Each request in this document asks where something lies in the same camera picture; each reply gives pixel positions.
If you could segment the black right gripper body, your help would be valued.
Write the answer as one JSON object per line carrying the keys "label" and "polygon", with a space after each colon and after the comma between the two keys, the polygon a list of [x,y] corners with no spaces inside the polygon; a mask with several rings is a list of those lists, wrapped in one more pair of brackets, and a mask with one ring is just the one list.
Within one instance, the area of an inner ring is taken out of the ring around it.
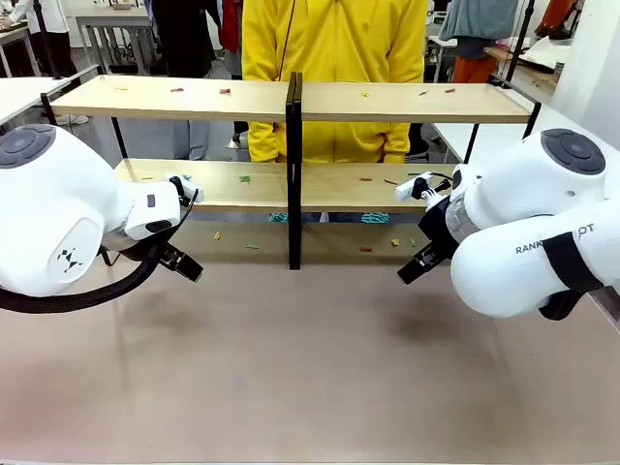
{"label": "black right gripper body", "polygon": [[439,255],[453,255],[455,239],[447,225],[449,198],[443,198],[432,206],[418,223],[418,227],[429,239],[432,250]]}

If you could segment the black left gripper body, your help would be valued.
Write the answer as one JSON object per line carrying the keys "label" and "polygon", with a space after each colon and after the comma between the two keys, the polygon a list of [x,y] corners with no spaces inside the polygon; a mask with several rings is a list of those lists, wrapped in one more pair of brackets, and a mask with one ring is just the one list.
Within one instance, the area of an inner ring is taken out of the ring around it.
{"label": "black left gripper body", "polygon": [[142,261],[146,264],[165,264],[171,262],[171,252],[169,242],[165,238],[149,237],[142,242],[144,257]]}

